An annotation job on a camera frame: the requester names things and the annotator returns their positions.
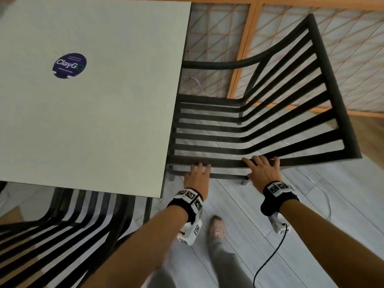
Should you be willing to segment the person's left forearm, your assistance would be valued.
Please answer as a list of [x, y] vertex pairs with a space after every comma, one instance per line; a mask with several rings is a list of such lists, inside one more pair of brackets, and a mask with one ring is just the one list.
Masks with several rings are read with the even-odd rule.
[[164, 260], [178, 232], [195, 216], [186, 202], [173, 204], [142, 225], [81, 288], [141, 288]]

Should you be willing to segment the person's grey trouser leg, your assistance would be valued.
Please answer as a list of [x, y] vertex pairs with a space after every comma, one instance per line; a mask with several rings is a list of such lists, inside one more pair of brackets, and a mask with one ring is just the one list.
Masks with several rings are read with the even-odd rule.
[[175, 282], [163, 261], [149, 277], [147, 288], [176, 288]]
[[207, 237], [209, 259], [219, 288], [253, 288], [252, 281], [241, 268], [236, 254], [227, 252], [223, 239]]

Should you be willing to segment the person's left hand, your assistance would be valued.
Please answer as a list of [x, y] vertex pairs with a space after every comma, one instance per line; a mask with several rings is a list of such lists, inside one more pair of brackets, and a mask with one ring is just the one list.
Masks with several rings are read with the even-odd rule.
[[203, 201], [205, 201], [209, 193], [209, 179], [210, 174], [191, 175], [190, 169], [190, 172], [186, 173], [184, 176], [184, 188], [195, 190], [202, 196]]

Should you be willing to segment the wooden lattice folding screen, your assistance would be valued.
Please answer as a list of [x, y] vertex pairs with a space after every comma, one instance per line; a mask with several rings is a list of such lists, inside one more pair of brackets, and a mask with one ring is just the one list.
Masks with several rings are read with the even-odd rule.
[[384, 118], [384, 0], [193, 3], [184, 59], [251, 57], [272, 47], [310, 13], [349, 113]]

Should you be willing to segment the person's right hand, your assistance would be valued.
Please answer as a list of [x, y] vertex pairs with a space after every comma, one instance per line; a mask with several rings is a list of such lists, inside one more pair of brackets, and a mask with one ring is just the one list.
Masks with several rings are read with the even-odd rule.
[[256, 174], [248, 175], [253, 186], [263, 194], [264, 187], [272, 181], [282, 181], [280, 172], [280, 159], [273, 157], [272, 164], [263, 155], [254, 155], [251, 159], [256, 165]]

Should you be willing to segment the round purple sticker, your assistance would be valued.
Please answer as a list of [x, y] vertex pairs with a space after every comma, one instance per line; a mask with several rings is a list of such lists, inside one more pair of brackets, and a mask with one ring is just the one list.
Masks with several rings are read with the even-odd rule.
[[81, 74], [87, 65], [87, 59], [80, 53], [69, 53], [58, 58], [52, 68], [54, 76], [68, 79]]

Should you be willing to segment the pink shoe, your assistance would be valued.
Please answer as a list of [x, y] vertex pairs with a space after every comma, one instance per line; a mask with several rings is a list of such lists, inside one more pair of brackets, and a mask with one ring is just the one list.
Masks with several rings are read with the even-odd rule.
[[210, 219], [208, 237], [225, 239], [225, 223], [218, 215], [214, 215]]

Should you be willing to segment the black slatted metal chair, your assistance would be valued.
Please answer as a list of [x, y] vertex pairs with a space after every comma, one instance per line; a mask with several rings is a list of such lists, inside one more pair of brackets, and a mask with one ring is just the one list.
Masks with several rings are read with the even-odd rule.
[[239, 61], [183, 61], [182, 70], [229, 71], [254, 67], [239, 99], [178, 93], [165, 174], [175, 167], [211, 165], [242, 180], [247, 165], [234, 156], [261, 150], [283, 168], [362, 159], [356, 135], [313, 14], [271, 48]]
[[44, 187], [0, 209], [0, 288], [82, 288], [138, 228], [152, 199]]

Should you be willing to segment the person's right forearm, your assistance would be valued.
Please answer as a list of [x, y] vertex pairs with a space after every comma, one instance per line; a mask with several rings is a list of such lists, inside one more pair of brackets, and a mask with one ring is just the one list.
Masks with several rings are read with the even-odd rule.
[[384, 288], [384, 260], [298, 200], [280, 213], [338, 288]]

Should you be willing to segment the black wristband with marker tags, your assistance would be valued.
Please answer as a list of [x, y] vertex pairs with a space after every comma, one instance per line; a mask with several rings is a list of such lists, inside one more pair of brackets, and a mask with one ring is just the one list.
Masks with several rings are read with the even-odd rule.
[[167, 207], [179, 206], [188, 214], [187, 223], [194, 223], [203, 209], [202, 195], [195, 189], [185, 188], [176, 193]]
[[260, 210], [264, 216], [271, 217], [279, 213], [282, 204], [288, 200], [300, 201], [296, 192], [282, 181], [272, 181], [263, 189], [264, 201]]

